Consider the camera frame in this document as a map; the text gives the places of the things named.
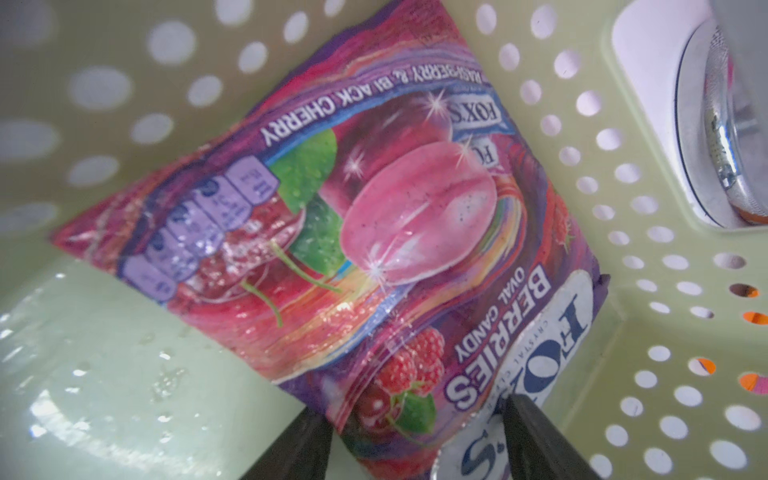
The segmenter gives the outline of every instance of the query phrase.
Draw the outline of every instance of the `cherry stem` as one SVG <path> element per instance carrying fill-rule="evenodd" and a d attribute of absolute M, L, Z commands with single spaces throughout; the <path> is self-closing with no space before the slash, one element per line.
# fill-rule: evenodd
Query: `cherry stem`
<path fill-rule="evenodd" d="M 283 328 L 283 316 L 280 315 L 280 310 L 277 308 L 277 305 L 272 303 L 272 300 L 270 300 L 266 295 L 261 293 L 259 289 L 248 283 L 246 280 L 240 282 L 240 286 L 243 287 L 243 290 L 247 291 L 248 293 L 252 293 L 253 295 L 261 298 L 261 300 L 266 303 L 269 308 L 272 309 L 272 313 L 275 314 L 275 318 L 277 319 L 277 327 Z"/>
<path fill-rule="evenodd" d="M 304 272 L 304 270 L 301 270 L 301 269 L 299 268 L 299 266 L 298 266 L 298 265 L 296 265 L 296 264 L 293 262 L 293 260 L 291 260 L 291 259 L 290 259 L 290 257 L 288 257 L 288 256 L 286 255 L 286 253 L 285 253 L 285 252 L 283 252 L 283 249 L 282 249 L 282 248 L 280 248 L 280 245 L 278 245 L 278 244 L 277 244 L 277 242 L 276 242 L 275 240 L 271 240 L 271 241 L 270 241 L 270 247 L 272 247 L 272 251 L 275 253 L 275 255 L 277 255 L 277 258 L 281 259 L 281 260 L 283 261 L 283 263 L 285 263 L 285 264 L 288 266 L 288 268 L 290 268 L 291 270 L 293 270 L 293 272 L 294 272 L 296 275 L 298 275 L 298 276 L 302 277 L 302 278 L 303 278 L 304 280 L 306 280 L 307 282 L 309 282 L 309 283 L 313 284 L 314 286 L 319 286 L 320 288 L 324 288 L 324 289 L 326 289 L 326 290 L 330 290 L 330 291 L 332 291 L 332 292 L 334 292 L 334 293 L 341 293 L 341 292 L 342 292 L 342 290 L 341 290 L 340 288 L 337 288 L 337 287 L 335 287 L 335 286 L 330 286 L 330 285 L 329 285 L 329 284 L 327 284 L 327 283 L 323 283 L 323 282 L 320 282 L 320 281 L 318 281 L 318 280 L 315 280 L 315 279 L 313 279 L 311 276 L 307 275 L 307 274 Z"/>

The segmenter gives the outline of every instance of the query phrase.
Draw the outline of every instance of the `water droplet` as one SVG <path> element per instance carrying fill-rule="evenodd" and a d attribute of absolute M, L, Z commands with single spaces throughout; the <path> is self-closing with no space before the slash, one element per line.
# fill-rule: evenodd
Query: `water droplet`
<path fill-rule="evenodd" d="M 46 430 L 43 425 L 38 425 L 37 423 L 35 423 L 31 427 L 29 427 L 29 435 L 33 439 L 39 439 L 40 437 L 42 437 L 46 433 L 48 433 L 48 430 Z"/>
<path fill-rule="evenodd" d="M 152 384 L 153 400 L 162 402 L 174 394 L 179 387 L 181 377 L 187 374 L 187 369 L 178 368 L 170 372 L 161 372 L 157 381 Z"/>
<path fill-rule="evenodd" d="M 147 335 L 141 337 L 141 340 L 139 340 L 139 345 L 149 345 L 152 343 L 152 340 L 154 340 L 154 333 L 149 332 Z"/>
<path fill-rule="evenodd" d="M 73 425 L 73 427 L 75 427 L 77 430 L 85 432 L 91 429 L 91 423 L 87 422 L 85 419 L 80 419 Z"/>

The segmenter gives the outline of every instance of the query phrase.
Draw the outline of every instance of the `round hole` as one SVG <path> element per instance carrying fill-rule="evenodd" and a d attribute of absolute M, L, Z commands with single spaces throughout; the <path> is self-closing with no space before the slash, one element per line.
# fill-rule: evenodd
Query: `round hole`
<path fill-rule="evenodd" d="M 712 457 L 725 468 L 740 470 L 746 467 L 746 454 L 744 450 L 733 442 L 727 440 L 715 440 L 710 445 Z"/>
<path fill-rule="evenodd" d="M 259 71 L 269 56 L 266 45 L 260 41 L 249 43 L 240 51 L 240 57 L 237 59 L 237 67 L 243 73 L 254 73 Z"/>
<path fill-rule="evenodd" d="M 615 447 L 623 447 L 629 442 L 629 434 L 621 425 L 610 425 L 605 429 L 605 438 Z"/>
<path fill-rule="evenodd" d="M 536 80 L 526 80 L 520 87 L 520 98 L 526 104 L 537 104 L 541 100 L 541 85 Z"/>
<path fill-rule="evenodd" d="M 326 17 L 335 17 L 341 12 L 341 9 L 344 8 L 344 4 L 346 3 L 346 0 L 326 0 L 325 6 L 323 6 L 323 11 L 326 14 Z"/>
<path fill-rule="evenodd" d="M 581 177 L 576 180 L 576 188 L 583 194 L 592 195 L 598 191 L 598 181 L 592 177 Z"/>
<path fill-rule="evenodd" d="M 480 5 L 475 13 L 475 23 L 480 33 L 490 35 L 496 29 L 496 10 L 487 3 Z"/>
<path fill-rule="evenodd" d="M 688 369 L 698 376 L 710 376 L 717 370 L 715 362 L 703 357 L 690 359 Z"/>
<path fill-rule="evenodd" d="M 558 13 L 551 5 L 542 5 L 536 8 L 531 16 L 531 33 L 541 40 L 551 36 L 557 25 Z"/>
<path fill-rule="evenodd" d="M 600 478 L 608 478 L 614 471 L 614 466 L 611 465 L 611 460 L 605 455 L 592 455 L 589 459 L 589 466 L 592 467 L 594 472 L 597 473 Z"/>
<path fill-rule="evenodd" d="M 554 59 L 554 72 L 560 78 L 573 78 L 581 67 L 581 57 L 573 50 L 563 50 Z"/>
<path fill-rule="evenodd" d="M 592 209 L 592 214 L 598 220 L 613 220 L 616 216 L 616 210 L 608 205 L 595 205 Z"/>
<path fill-rule="evenodd" d="M 648 349 L 648 356 L 653 361 L 666 362 L 672 356 L 672 352 L 666 346 L 656 345 Z"/>
<path fill-rule="evenodd" d="M 621 132 L 615 128 L 606 128 L 597 135 L 596 140 L 601 149 L 616 150 L 621 146 Z"/>
<path fill-rule="evenodd" d="M 72 187 L 93 187 L 112 178 L 119 169 L 120 162 L 117 158 L 94 155 L 74 164 L 67 175 L 67 182 Z"/>
<path fill-rule="evenodd" d="M 624 262 L 624 265 L 635 270 L 639 270 L 645 266 L 645 262 L 634 255 L 627 255 L 622 261 Z"/>
<path fill-rule="evenodd" d="M 166 114 L 148 114 L 140 118 L 131 129 L 131 140 L 137 144 L 152 145 L 164 140 L 174 129 L 174 121 Z"/>
<path fill-rule="evenodd" d="M 306 16 L 306 13 L 296 12 L 288 18 L 285 26 L 283 26 L 283 39 L 290 44 L 298 43 L 304 38 L 309 27 L 310 18 Z"/>
<path fill-rule="evenodd" d="M 628 245 L 630 241 L 629 235 L 627 235 L 625 232 L 620 232 L 620 231 L 610 232 L 608 234 L 608 239 L 611 241 L 613 245 Z"/>
<path fill-rule="evenodd" d="M 725 409 L 725 418 L 737 429 L 752 432 L 760 428 L 762 420 L 760 415 L 743 405 L 731 405 Z"/>
<path fill-rule="evenodd" d="M 768 377 L 756 373 L 744 373 L 739 377 L 739 385 L 755 395 L 768 395 Z"/>
<path fill-rule="evenodd" d="M 666 255 L 661 261 L 672 270 L 685 270 L 689 267 L 688 260 L 680 255 Z"/>
<path fill-rule="evenodd" d="M 690 312 L 700 318 L 714 318 L 715 312 L 703 306 L 692 306 Z"/>
<path fill-rule="evenodd" d="M 498 63 L 506 71 L 514 71 L 520 65 L 520 51 L 512 43 L 504 45 L 498 51 Z"/>
<path fill-rule="evenodd" d="M 581 152 L 573 147 L 563 147 L 560 150 L 560 161 L 568 167 L 575 167 L 581 161 Z"/>
<path fill-rule="evenodd" d="M 640 416 L 643 413 L 643 403 L 633 396 L 628 396 L 621 400 L 621 411 L 630 417 Z"/>
<path fill-rule="evenodd" d="M 677 284 L 677 289 L 682 293 L 685 293 L 686 295 L 694 295 L 694 296 L 701 295 L 701 293 L 703 292 L 701 285 L 693 282 L 679 282 Z"/>
<path fill-rule="evenodd" d="M 90 111 L 117 108 L 128 100 L 132 91 L 131 79 L 112 67 L 88 67 L 69 80 L 69 98 Z"/>
<path fill-rule="evenodd" d="M 656 310 L 659 313 L 669 313 L 670 307 L 664 305 L 663 303 L 659 302 L 651 302 L 650 304 L 651 309 Z"/>
<path fill-rule="evenodd" d="M 666 227 L 651 227 L 646 233 L 648 238 L 657 243 L 669 243 L 674 240 L 674 232 Z"/>
<path fill-rule="evenodd" d="M 218 77 L 206 75 L 192 82 L 190 89 L 187 91 L 187 101 L 193 107 L 207 107 L 219 98 L 222 90 L 223 85 Z"/>
<path fill-rule="evenodd" d="M 541 119 L 541 131 L 544 132 L 545 135 L 554 137 L 560 133 L 562 128 L 562 122 L 560 122 L 560 119 L 555 115 L 547 115 Z"/>
<path fill-rule="evenodd" d="M 688 436 L 688 425 L 683 420 L 668 415 L 659 422 L 661 431 L 671 439 L 681 440 Z"/>
<path fill-rule="evenodd" d="M 585 117 L 597 114 L 602 106 L 600 96 L 594 91 L 586 91 L 576 99 L 576 111 Z"/>
<path fill-rule="evenodd" d="M 744 257 L 740 257 L 733 253 L 718 253 L 712 260 L 714 260 L 715 265 L 718 267 L 728 270 L 738 270 L 739 268 L 744 268 L 744 266 L 746 266 Z"/>
<path fill-rule="evenodd" d="M 751 285 L 746 285 L 745 283 L 734 283 L 728 287 L 728 290 L 730 290 L 733 295 L 742 296 L 744 298 L 756 298 L 760 296 L 760 291 L 757 288 Z"/>
<path fill-rule="evenodd" d="M 637 165 L 622 164 L 616 167 L 616 170 L 614 170 L 614 176 L 616 177 L 616 180 L 619 180 L 620 182 L 625 184 L 633 184 L 640 180 L 643 175 L 640 173 L 640 167 Z"/>
<path fill-rule="evenodd" d="M 43 0 L 0 4 L 0 18 L 0 38 L 15 47 L 38 47 L 52 40 L 58 30 L 56 11 Z"/>
<path fill-rule="evenodd" d="M 742 317 L 747 322 L 754 323 L 755 325 L 768 325 L 768 315 L 763 315 L 762 313 L 747 312 L 744 313 Z"/>
<path fill-rule="evenodd" d="M 0 235 L 27 233 L 56 218 L 58 207 L 48 202 L 20 205 L 0 213 Z"/>
<path fill-rule="evenodd" d="M 645 465 L 648 465 L 648 468 L 659 475 L 672 472 L 672 458 L 662 449 L 653 447 L 646 450 L 643 460 L 645 460 Z"/>
<path fill-rule="evenodd" d="M 60 143 L 58 131 L 41 121 L 0 121 L 0 163 L 16 164 L 45 157 Z"/>
<path fill-rule="evenodd" d="M 236 27 L 247 22 L 253 11 L 253 0 L 216 0 L 215 9 L 219 22 Z"/>
<path fill-rule="evenodd" d="M 656 283 L 653 283 L 650 280 L 641 279 L 635 283 L 637 284 L 637 288 L 640 290 L 645 290 L 646 292 L 655 292 L 656 290 L 659 290 L 659 287 L 656 286 Z"/>
<path fill-rule="evenodd" d="M 659 203 L 656 199 L 647 195 L 633 198 L 630 202 L 630 206 L 640 215 L 655 214 L 656 210 L 659 210 Z"/>
<path fill-rule="evenodd" d="M 701 392 L 688 385 L 677 387 L 674 391 L 674 398 L 676 398 L 678 402 L 689 407 L 701 405 L 703 400 Z"/>
<path fill-rule="evenodd" d="M 147 37 L 147 49 L 157 63 L 181 65 L 195 51 L 197 40 L 194 32 L 178 20 L 161 23 Z"/>
<path fill-rule="evenodd" d="M 655 373 L 648 370 L 641 370 L 634 374 L 634 382 L 644 389 L 650 389 L 656 386 L 658 379 L 656 378 Z"/>

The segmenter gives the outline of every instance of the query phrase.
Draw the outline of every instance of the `green leaf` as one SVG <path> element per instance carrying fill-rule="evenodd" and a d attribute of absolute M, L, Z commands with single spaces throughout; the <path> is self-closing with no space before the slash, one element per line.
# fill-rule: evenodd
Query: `green leaf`
<path fill-rule="evenodd" d="M 401 430 L 411 433 L 430 433 L 435 428 L 437 409 L 432 394 L 420 397 L 406 392 L 402 401 L 402 411 L 395 421 Z"/>
<path fill-rule="evenodd" d="M 280 179 L 277 193 L 295 214 L 315 196 L 336 165 L 336 135 L 321 131 L 278 158 L 270 170 Z"/>
<path fill-rule="evenodd" d="M 306 220 L 290 252 L 312 270 L 333 275 L 346 261 L 339 245 L 342 218 L 315 195 L 306 205 Z"/>

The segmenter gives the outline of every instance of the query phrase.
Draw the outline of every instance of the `plastic wrapper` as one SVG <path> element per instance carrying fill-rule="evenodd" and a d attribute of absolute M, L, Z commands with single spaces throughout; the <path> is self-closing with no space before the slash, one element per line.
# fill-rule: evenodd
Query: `plastic wrapper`
<path fill-rule="evenodd" d="M 495 405 L 542 404 L 606 294 L 437 0 L 337 35 L 53 242 L 324 414 L 382 479 L 508 475 Z"/>

